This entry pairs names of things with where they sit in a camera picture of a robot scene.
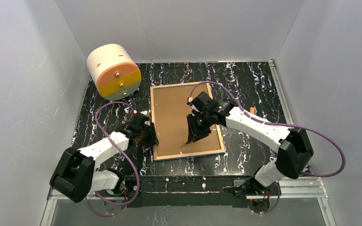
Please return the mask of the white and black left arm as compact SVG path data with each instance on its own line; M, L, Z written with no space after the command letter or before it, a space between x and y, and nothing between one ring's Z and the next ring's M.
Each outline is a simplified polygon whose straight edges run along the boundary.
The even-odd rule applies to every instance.
M147 111L137 112L127 123L116 128L109 138L80 149L67 148L49 185L75 203L89 193L103 190L120 196L127 190L124 174L115 169L98 171L97 168L120 150L144 144L158 144L155 127Z

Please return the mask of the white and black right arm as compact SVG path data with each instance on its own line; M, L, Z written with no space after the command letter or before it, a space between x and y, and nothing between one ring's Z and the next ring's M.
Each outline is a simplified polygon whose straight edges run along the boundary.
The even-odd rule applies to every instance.
M304 129L272 125L256 118L233 100L218 102L202 91L196 97L189 97L187 104L192 107L187 115L187 144L207 137L211 126L222 125L253 137L277 154L240 185L240 190L260 191L283 178L297 179L314 154Z

